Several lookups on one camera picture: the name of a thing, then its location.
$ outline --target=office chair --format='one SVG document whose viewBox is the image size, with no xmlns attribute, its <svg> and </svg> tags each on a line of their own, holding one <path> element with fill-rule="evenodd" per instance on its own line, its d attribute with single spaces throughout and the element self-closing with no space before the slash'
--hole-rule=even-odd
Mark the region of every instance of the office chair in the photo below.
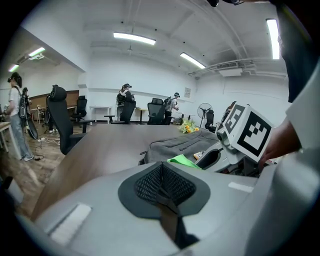
<svg viewBox="0 0 320 256">
<path fill-rule="evenodd" d="M 113 121 L 112 118 L 114 118 L 115 115 L 105 115 L 104 117 L 109 118 L 110 123 L 113 125 L 129 125 L 131 116 L 132 116 L 135 108 L 136 108 L 135 101 L 133 101 L 133 102 L 126 101 L 123 106 L 123 111 L 120 115 L 120 121 Z"/>
<path fill-rule="evenodd" d="M 206 113 L 206 124 L 204 127 L 212 133 L 216 131 L 216 127 L 213 127 L 214 117 L 215 117 L 214 111 L 212 109 L 209 109 L 208 112 Z"/>
<path fill-rule="evenodd" d="M 71 117 L 75 118 L 77 122 L 79 122 L 81 119 L 84 120 L 84 117 L 87 115 L 87 102 L 88 100 L 86 99 L 86 96 L 79 96 L 79 98 L 77 99 L 76 113 L 71 115 Z"/>
<path fill-rule="evenodd" d="M 52 87 L 52 92 L 47 98 L 47 106 L 60 135 L 60 151 L 66 155 L 86 135 L 87 124 L 94 122 L 94 120 L 81 120 L 82 133 L 73 134 L 74 127 L 68 114 L 66 102 L 67 92 L 58 85 Z"/>
<path fill-rule="evenodd" d="M 152 102 L 148 103 L 148 125 L 162 125 L 166 106 L 163 105 L 163 101 L 161 103 L 159 100 L 162 101 L 162 99 L 153 98 Z"/>
</svg>

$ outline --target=table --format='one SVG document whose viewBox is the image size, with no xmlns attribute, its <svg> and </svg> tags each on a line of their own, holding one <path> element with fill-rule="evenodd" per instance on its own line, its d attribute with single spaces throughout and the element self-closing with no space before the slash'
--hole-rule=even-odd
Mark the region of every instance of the table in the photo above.
<svg viewBox="0 0 320 256">
<path fill-rule="evenodd" d="M 4 136 L 4 130 L 6 129 L 9 129 L 9 133 L 10 133 L 10 138 L 11 138 L 11 141 L 12 141 L 12 144 L 13 144 L 13 148 L 14 148 L 14 151 L 15 151 L 15 154 L 16 154 L 16 158 L 18 160 L 21 159 L 21 154 L 20 154 L 20 150 L 16 144 L 16 139 L 14 137 L 14 133 L 12 131 L 12 128 L 11 128 L 11 122 L 0 122 L 0 134 L 1 134 L 1 139 L 3 141 L 3 146 L 4 146 L 4 149 L 5 151 L 9 152 L 8 150 L 8 147 L 7 147 L 7 143 L 6 143 L 6 138 Z"/>
<path fill-rule="evenodd" d="M 45 108 L 44 107 L 37 107 L 37 108 L 33 108 L 33 109 L 30 109 L 30 111 L 32 112 L 32 111 L 37 111 L 37 114 L 38 114 L 38 123 L 40 124 L 40 116 L 39 116 L 39 110 L 44 110 Z"/>
<path fill-rule="evenodd" d="M 94 114 L 96 115 L 96 109 L 104 109 L 107 111 L 107 114 L 106 116 L 111 116 L 112 113 L 111 113 L 111 106 L 90 106 L 90 110 L 91 110 L 91 115 L 92 115 L 92 110 L 94 110 Z"/>
<path fill-rule="evenodd" d="M 140 125 L 142 125 L 142 113 L 143 113 L 143 111 L 148 111 L 148 109 L 136 108 L 135 110 L 139 110 L 140 111 Z"/>
<path fill-rule="evenodd" d="M 194 114 L 187 114 L 187 113 L 182 113 L 182 112 L 177 112 L 178 114 L 181 114 L 181 118 L 183 119 L 186 116 L 188 116 L 188 120 L 190 120 L 190 117 L 194 117 Z"/>
<path fill-rule="evenodd" d="M 173 125 L 97 124 L 55 168 L 31 219 L 88 181 L 137 166 L 151 142 L 178 136 Z"/>
</svg>

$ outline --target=wooden floor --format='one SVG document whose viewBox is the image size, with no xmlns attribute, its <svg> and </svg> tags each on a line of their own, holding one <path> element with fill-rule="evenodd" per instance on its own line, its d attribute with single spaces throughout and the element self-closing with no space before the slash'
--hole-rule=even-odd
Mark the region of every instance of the wooden floor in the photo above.
<svg viewBox="0 0 320 256">
<path fill-rule="evenodd" d="M 46 127 L 42 124 L 35 123 L 39 138 L 47 138 L 45 141 L 57 140 L 59 142 L 59 133 L 49 133 Z M 78 125 L 74 126 L 74 133 L 82 133 L 82 128 Z M 9 153 L 4 149 L 0 149 L 0 176 L 5 179 L 7 176 L 12 176 L 24 193 L 22 204 L 17 208 L 17 211 L 26 217 L 30 217 L 37 200 L 48 182 L 51 173 L 55 167 L 65 157 L 60 152 L 60 146 L 55 142 L 38 142 L 32 139 L 27 133 L 24 134 L 28 144 L 35 156 L 44 156 L 39 161 L 17 160 L 14 154 L 14 148 L 8 132 L 5 133 Z"/>
</svg>

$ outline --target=ceiling light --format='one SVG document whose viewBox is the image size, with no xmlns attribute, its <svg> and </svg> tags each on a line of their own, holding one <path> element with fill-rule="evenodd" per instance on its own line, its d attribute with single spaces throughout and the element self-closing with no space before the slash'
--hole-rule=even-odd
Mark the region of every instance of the ceiling light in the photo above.
<svg viewBox="0 0 320 256">
<path fill-rule="evenodd" d="M 45 50 L 45 48 L 41 47 L 41 48 L 39 48 L 39 49 L 37 49 L 37 50 L 29 53 L 29 56 L 30 56 L 30 57 L 33 57 L 33 56 L 35 56 L 35 55 L 37 55 L 37 54 L 39 54 L 39 53 L 42 53 L 44 50 Z"/>
<path fill-rule="evenodd" d="M 280 45 L 278 42 L 279 31 L 278 24 L 276 19 L 267 19 L 266 23 L 269 28 L 269 34 L 271 37 L 271 45 L 272 45 L 272 57 L 274 60 L 280 59 Z"/>
<path fill-rule="evenodd" d="M 135 34 L 114 32 L 113 36 L 114 36 L 114 38 L 129 39 L 129 40 L 143 42 L 143 43 L 146 43 L 149 45 L 154 45 L 156 43 L 156 40 L 154 40 L 154 39 L 146 38 L 146 37 L 143 37 L 140 35 L 135 35 Z"/>
<path fill-rule="evenodd" d="M 15 71 L 18 67 L 19 67 L 19 65 L 17 65 L 17 64 L 13 65 L 13 66 L 9 69 L 9 72 Z"/>
<path fill-rule="evenodd" d="M 182 58 L 185 58 L 186 60 L 192 62 L 196 66 L 198 66 L 200 69 L 205 69 L 206 67 L 202 65 L 199 61 L 196 61 L 194 58 L 191 58 L 189 55 L 185 54 L 184 52 L 180 54 Z"/>
</svg>

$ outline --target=white desk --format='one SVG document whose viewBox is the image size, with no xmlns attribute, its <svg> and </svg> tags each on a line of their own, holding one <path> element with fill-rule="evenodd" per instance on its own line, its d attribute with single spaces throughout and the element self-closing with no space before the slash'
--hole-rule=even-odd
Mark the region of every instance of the white desk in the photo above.
<svg viewBox="0 0 320 256">
<path fill-rule="evenodd" d="M 96 117 L 96 109 L 103 109 L 103 110 L 106 110 L 106 116 L 111 116 L 112 113 L 111 113 L 111 109 L 112 107 L 111 106 L 90 106 L 90 110 L 91 110 L 91 118 L 92 118 L 92 114 L 94 114 L 94 119 L 95 122 L 97 122 L 97 117 Z"/>
<path fill-rule="evenodd" d="M 178 114 L 181 114 L 182 115 L 182 119 L 186 116 L 188 116 L 188 120 L 190 120 L 190 117 L 194 117 L 195 115 L 194 114 L 187 114 L 187 113 L 182 113 L 182 112 L 177 112 Z"/>
<path fill-rule="evenodd" d="M 44 111 L 44 107 L 37 107 L 37 108 L 33 108 L 30 109 L 30 111 L 37 111 L 37 115 L 38 115 L 38 123 L 40 124 L 40 116 L 39 116 L 39 110 L 42 110 L 42 112 Z"/>
<path fill-rule="evenodd" d="M 11 125 L 10 125 L 10 122 L 0 122 L 0 134 L 1 134 L 1 139 L 3 141 L 3 146 L 4 146 L 4 149 L 5 151 L 9 152 L 8 150 L 8 147 L 7 147 L 7 143 L 6 143 L 6 138 L 4 136 L 4 130 L 6 129 L 9 129 L 9 133 L 10 133 L 10 137 L 11 137 L 11 141 L 12 141 L 12 144 L 13 144 L 13 147 L 14 147 L 14 151 L 15 151 L 15 154 L 16 154 L 16 158 L 18 160 L 21 159 L 21 154 L 20 154 L 20 150 L 16 144 L 16 139 L 14 137 L 14 133 L 12 132 L 12 128 L 11 128 Z"/>
</svg>

